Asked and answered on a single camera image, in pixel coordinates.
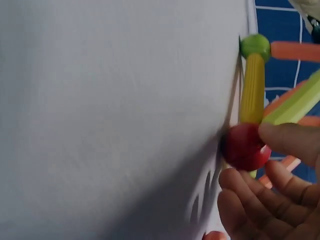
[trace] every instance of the green magnetic ball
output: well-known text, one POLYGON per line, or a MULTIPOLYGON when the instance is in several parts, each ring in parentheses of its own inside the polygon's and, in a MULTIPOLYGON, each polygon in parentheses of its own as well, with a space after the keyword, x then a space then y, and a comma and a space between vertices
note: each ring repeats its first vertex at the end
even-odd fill
POLYGON ((266 63, 271 57, 270 42, 261 34, 250 35, 240 42, 240 53, 244 58, 254 53, 260 54, 266 63))

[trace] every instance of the blue mat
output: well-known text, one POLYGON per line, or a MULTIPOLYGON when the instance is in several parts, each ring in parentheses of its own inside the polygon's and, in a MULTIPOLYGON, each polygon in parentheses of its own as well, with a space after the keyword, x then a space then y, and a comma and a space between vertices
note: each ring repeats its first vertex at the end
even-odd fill
MULTIPOLYGON (((299 13, 294 10, 288 0, 255 0, 258 31, 273 41, 296 41, 311 43, 311 36, 305 28, 299 13)), ((265 66, 265 105, 294 88, 299 82, 306 80, 320 68, 320 64, 312 62, 283 61, 272 58, 265 66)), ((308 113, 320 116, 320 102, 308 113)), ((274 160, 284 156, 272 153, 274 160)), ((301 163, 293 173, 302 179, 316 182, 315 171, 301 163)), ((257 176, 264 174, 260 169, 257 176)))

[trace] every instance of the red magnetic ball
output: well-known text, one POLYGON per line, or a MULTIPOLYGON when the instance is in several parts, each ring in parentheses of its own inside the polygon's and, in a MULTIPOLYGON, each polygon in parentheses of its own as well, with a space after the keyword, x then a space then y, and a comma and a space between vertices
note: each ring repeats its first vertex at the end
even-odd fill
POLYGON ((222 137, 221 151, 229 165, 248 172, 265 165, 271 149, 259 137, 258 129, 258 124, 241 123, 222 137))
POLYGON ((209 234, 204 234, 202 240, 227 240, 227 237, 223 232, 211 231, 209 234))

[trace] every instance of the white wall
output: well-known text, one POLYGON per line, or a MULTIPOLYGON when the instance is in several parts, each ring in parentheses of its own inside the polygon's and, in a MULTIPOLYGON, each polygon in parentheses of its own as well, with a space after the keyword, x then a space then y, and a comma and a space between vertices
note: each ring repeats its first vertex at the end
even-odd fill
POLYGON ((0 0, 0 239, 192 239, 245 6, 0 0))

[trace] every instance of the blue tile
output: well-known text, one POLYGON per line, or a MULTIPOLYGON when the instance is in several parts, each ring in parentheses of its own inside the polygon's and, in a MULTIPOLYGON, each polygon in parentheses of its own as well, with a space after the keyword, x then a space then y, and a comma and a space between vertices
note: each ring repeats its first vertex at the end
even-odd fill
POLYGON ((288 0, 255 0, 257 6, 293 8, 288 0))
POLYGON ((308 116, 320 116, 320 101, 309 111, 308 116))
MULTIPOLYGON (((288 0, 256 0, 257 6, 292 8, 288 0)), ((273 41, 295 41, 300 38, 300 16, 297 12, 275 11, 257 9, 257 19, 259 32, 265 35, 270 42, 273 41)), ((303 24, 302 41, 311 42, 311 36, 303 24)), ((297 71, 297 61, 281 61, 271 59, 265 66, 266 87, 289 87, 294 86, 297 71)), ((320 68, 320 64, 312 62, 301 62, 297 82, 308 79, 309 76, 320 68)), ((285 91, 268 90, 265 93, 266 102, 271 102, 275 97, 281 96, 285 91)), ((311 116, 320 116, 320 102, 308 113, 311 116)), ((272 152, 272 157, 284 157, 284 155, 272 152)), ((265 173, 264 169, 259 169, 257 177, 265 173)), ((316 182, 315 171, 300 164, 293 173, 309 182, 316 182)))
MULTIPOLYGON (((299 41, 300 17, 297 12, 257 9, 259 32, 269 41, 299 41)), ((265 65, 266 87, 294 86, 298 61, 271 58, 265 65)))
POLYGON ((271 103, 273 100, 275 100, 277 97, 280 97, 285 92, 285 90, 266 90, 265 98, 269 101, 269 103, 271 103))

